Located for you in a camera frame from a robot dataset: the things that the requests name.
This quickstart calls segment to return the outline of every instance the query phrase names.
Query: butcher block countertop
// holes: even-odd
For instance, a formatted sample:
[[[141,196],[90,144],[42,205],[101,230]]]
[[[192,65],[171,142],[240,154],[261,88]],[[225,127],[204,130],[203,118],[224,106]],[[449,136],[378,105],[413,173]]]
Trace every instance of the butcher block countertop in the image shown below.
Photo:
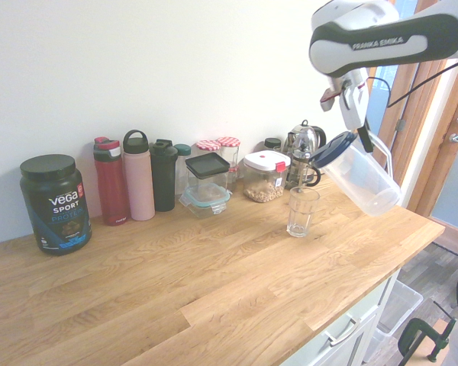
[[[401,207],[362,213],[328,179],[311,234],[286,231],[289,193],[239,189],[197,219],[177,203],[105,226],[77,252],[0,243],[0,365],[278,365],[443,227]]]

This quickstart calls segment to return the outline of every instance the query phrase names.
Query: door lock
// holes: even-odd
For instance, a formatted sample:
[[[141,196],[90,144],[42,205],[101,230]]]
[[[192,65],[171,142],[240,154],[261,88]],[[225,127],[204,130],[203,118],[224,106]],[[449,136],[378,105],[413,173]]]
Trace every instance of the door lock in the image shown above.
[[[450,134],[450,138],[448,139],[451,143],[458,143],[458,135],[456,133]]]

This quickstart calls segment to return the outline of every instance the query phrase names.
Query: stainless steel kettle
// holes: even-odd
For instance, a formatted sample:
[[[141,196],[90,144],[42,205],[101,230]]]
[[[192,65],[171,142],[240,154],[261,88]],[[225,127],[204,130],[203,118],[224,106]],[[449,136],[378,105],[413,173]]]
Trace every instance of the stainless steel kettle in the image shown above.
[[[309,151],[312,154],[325,144],[326,133],[320,127],[309,126],[308,121],[303,120],[301,124],[289,132],[282,152],[291,157],[292,150],[298,147],[300,150]]]
[[[292,159],[287,176],[287,188],[306,185],[313,187],[321,180],[321,173],[309,163],[309,157],[326,144],[325,132],[316,126],[309,126],[307,120],[289,133],[285,142],[285,153]]]

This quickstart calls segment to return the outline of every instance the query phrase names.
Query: water bottle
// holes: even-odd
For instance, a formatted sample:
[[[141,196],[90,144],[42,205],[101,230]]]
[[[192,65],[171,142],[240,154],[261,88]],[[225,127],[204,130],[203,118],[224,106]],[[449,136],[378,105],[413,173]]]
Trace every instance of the water bottle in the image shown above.
[[[175,149],[178,150],[175,171],[175,197],[180,197],[189,186],[189,170],[186,168],[185,160],[192,154],[192,148],[184,143],[178,143],[175,145]]]
[[[151,147],[154,208],[166,212],[175,208],[175,164],[178,150],[169,140],[157,140]]]
[[[98,176],[98,193],[104,223],[117,226],[129,217],[129,199],[122,169],[121,144],[118,140],[97,137],[93,157]]]
[[[131,137],[140,133],[142,137]],[[127,192],[133,220],[145,221],[154,216],[151,153],[146,135],[139,130],[127,132],[122,143]]]

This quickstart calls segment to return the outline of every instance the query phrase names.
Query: drinking glass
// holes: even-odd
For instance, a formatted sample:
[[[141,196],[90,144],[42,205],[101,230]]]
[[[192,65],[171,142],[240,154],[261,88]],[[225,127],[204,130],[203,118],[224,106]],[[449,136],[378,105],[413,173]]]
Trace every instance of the drinking glass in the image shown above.
[[[290,190],[290,215],[287,232],[291,236],[307,236],[319,201],[319,193],[309,187],[295,187]]]

